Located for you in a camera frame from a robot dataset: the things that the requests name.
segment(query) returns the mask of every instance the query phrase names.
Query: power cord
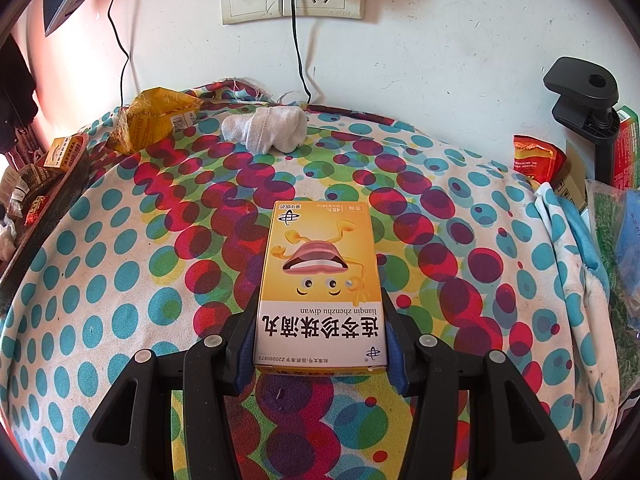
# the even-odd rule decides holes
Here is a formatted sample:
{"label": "power cord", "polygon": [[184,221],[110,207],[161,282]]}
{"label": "power cord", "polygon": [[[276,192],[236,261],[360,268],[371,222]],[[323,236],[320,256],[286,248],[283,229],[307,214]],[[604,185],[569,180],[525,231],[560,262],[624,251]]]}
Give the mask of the power cord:
{"label": "power cord", "polygon": [[298,33],[296,31],[296,0],[291,0],[291,28],[293,30],[293,43],[296,45],[296,55],[298,56],[298,73],[300,74],[300,80],[302,86],[305,88],[307,96],[306,104],[311,102],[311,92],[306,87],[305,73],[302,69],[302,60],[300,59],[300,48],[298,47]]}
{"label": "power cord", "polygon": [[116,28],[116,24],[113,23],[113,18],[111,17],[111,7],[113,7],[113,2],[114,0],[111,0],[111,3],[109,4],[109,9],[107,10],[107,18],[111,22],[111,27],[113,28],[113,34],[116,37],[116,41],[118,42],[118,46],[120,47],[120,50],[125,56],[127,56],[127,60],[124,62],[124,65],[122,67],[122,72],[120,73],[120,108],[122,108],[124,105],[124,94],[122,92],[122,86],[124,81],[124,71],[127,67],[127,64],[129,63],[130,57],[129,57],[129,53],[122,46],[122,42],[120,41],[120,37],[118,35],[118,29]]}

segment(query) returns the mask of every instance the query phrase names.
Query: cartoon mouth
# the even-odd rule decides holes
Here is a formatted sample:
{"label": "cartoon mouth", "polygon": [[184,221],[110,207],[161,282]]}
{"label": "cartoon mouth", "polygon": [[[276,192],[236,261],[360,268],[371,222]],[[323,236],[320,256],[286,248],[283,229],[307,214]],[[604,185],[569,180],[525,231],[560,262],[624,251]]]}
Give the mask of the cartoon mouth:
{"label": "cartoon mouth", "polygon": [[335,247],[323,241],[307,242],[282,266],[286,274],[333,274],[347,268]]}

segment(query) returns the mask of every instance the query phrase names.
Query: black clip stand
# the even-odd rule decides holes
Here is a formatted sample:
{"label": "black clip stand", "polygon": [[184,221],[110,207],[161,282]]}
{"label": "black clip stand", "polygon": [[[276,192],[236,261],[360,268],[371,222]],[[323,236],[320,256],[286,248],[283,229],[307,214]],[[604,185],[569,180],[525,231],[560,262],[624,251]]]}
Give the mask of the black clip stand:
{"label": "black clip stand", "polygon": [[613,143],[620,132],[620,118],[613,109],[618,102],[616,79],[600,65],[561,57],[546,73],[544,83],[560,94],[552,110],[554,119],[594,144],[596,180],[610,186]]}
{"label": "black clip stand", "polygon": [[[468,480],[580,480],[562,439],[515,366],[500,351],[455,352],[420,334],[382,289],[389,381],[418,405],[399,480],[451,478],[458,391],[470,392]],[[170,480],[169,406],[184,391],[190,480],[241,480],[223,396],[254,373],[258,291],[220,335],[185,352],[136,352],[92,416],[61,480]]]}
{"label": "black clip stand", "polygon": [[223,396],[238,396],[253,376],[253,366],[243,363],[253,361],[257,308],[256,289],[220,335],[165,356],[136,352],[89,421],[61,480],[173,480],[172,390],[184,391],[190,479],[241,480]]}
{"label": "black clip stand", "polygon": [[558,431],[508,357],[456,352],[420,334],[383,289],[388,377],[418,405],[399,480],[450,479],[458,420],[458,391],[469,390],[468,480],[580,480]]}

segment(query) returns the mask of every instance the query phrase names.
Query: cardboard box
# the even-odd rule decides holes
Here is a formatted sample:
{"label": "cardboard box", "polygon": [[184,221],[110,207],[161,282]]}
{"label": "cardboard box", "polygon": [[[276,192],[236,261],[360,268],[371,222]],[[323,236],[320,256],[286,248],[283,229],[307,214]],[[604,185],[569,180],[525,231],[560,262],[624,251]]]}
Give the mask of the cardboard box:
{"label": "cardboard box", "polygon": [[556,195],[573,202],[578,211],[587,205],[586,185],[587,168],[574,146],[567,142],[564,152],[566,162],[554,177],[553,185]]}
{"label": "cardboard box", "polygon": [[620,134],[614,143],[613,182],[617,189],[640,187],[638,115],[628,106],[618,110]]}
{"label": "cardboard box", "polygon": [[283,374],[360,375],[386,369],[367,203],[275,203],[254,364]]}
{"label": "cardboard box", "polygon": [[66,173],[82,150],[82,139],[76,136],[53,139],[43,166]]}

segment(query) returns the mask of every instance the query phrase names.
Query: polka dot bedsheet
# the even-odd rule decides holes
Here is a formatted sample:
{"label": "polka dot bedsheet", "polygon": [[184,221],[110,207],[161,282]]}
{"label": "polka dot bedsheet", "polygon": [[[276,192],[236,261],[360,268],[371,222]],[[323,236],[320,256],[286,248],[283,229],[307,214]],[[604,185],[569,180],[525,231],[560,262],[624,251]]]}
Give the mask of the polka dot bedsheet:
{"label": "polka dot bedsheet", "polygon": [[[457,350],[507,352],[590,476],[615,420],[616,355],[606,295],[550,189],[534,194],[498,162],[338,108],[307,106],[303,146],[254,156],[220,123],[273,105],[266,95],[235,80],[189,93],[206,101],[196,126],[133,156],[104,146],[117,109],[83,131],[90,186],[1,321],[2,411],[41,478],[64,469],[138,349],[187,349],[244,308],[273,203],[293,199],[368,202],[398,310]],[[466,475],[466,401],[461,392],[455,478]],[[246,480],[392,480],[413,406],[384,375],[258,375],[226,410]],[[171,423],[175,478],[186,480],[181,392]]]}

